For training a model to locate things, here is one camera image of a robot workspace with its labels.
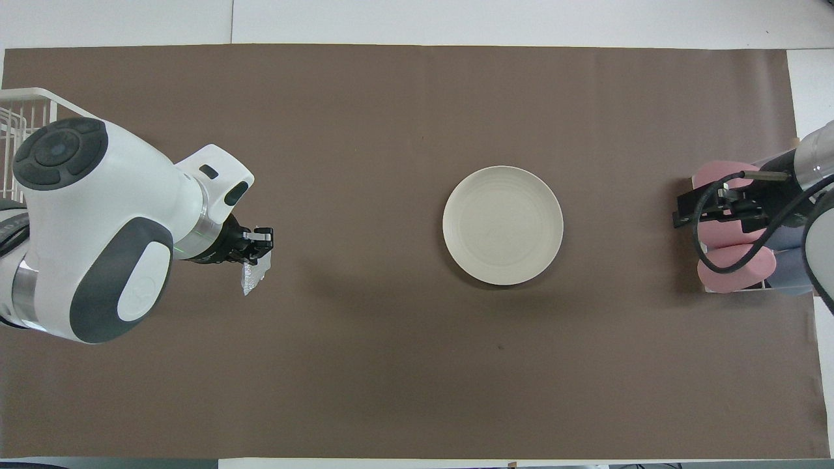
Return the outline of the pink plastic cup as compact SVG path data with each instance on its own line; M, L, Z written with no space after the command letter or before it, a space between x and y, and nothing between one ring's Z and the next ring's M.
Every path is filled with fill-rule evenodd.
M766 231L744 232L740 221L703 221L698 223L699 242L707 251L727 248L730 246L741 246L742 244L754 244Z
M726 160L715 160L703 164L691 178L692 189L698 189L703 185L709 185L714 181L726 177L730 173L741 171L757 171L759 168L753 164L733 162Z
M727 246L710 250L706 253L706 256L712 264L718 267L726 267L739 261L751 247L751 244ZM710 270L702 261L699 261L697 274L707 291L724 294L745 290L751 285L760 284L775 272L776 266L774 252L763 247L747 264L733 273L719 274Z

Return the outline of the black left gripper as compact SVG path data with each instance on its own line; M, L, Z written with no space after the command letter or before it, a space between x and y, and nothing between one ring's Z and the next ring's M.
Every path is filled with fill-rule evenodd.
M215 241L201 253L186 258L186 261L197 264L258 264L262 252L269 252L273 248L273 228L256 227L250 231L249 228L239 225L235 218L227 218Z

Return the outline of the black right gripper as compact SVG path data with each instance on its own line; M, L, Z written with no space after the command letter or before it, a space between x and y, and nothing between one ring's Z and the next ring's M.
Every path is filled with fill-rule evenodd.
M742 231L760 231L769 223L768 216L777 216L789 202L801 195L796 181L795 151L784 152L760 166L760 171L785 172L790 177L780 182L765 181L760 202L747 193L734 192L727 183L711 183L676 198L675 229L703 221L722 223L738 221Z

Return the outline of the cream round plate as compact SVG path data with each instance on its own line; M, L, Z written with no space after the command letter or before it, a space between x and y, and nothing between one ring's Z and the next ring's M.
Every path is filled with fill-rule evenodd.
M559 199L539 176L510 165L463 178L446 200L442 237L451 259L495 286L524 284L551 267L565 235Z

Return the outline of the silver mesh sponge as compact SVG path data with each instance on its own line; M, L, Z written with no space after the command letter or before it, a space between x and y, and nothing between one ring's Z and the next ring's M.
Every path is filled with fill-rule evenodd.
M244 296L248 296L265 278L267 272L271 269L272 255L273 253L269 251L252 263L244 262L242 264L240 284Z

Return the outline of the brown table mat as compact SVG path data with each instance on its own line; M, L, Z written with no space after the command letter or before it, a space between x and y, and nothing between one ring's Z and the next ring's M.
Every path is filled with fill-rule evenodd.
M710 294L676 196L713 160L792 148L783 50L223 45L8 50L43 88L172 160L253 174L275 231L178 261L124 336L0 327L0 457L809 459L830 454L813 300ZM495 286L442 237L494 165L533 172L565 235Z

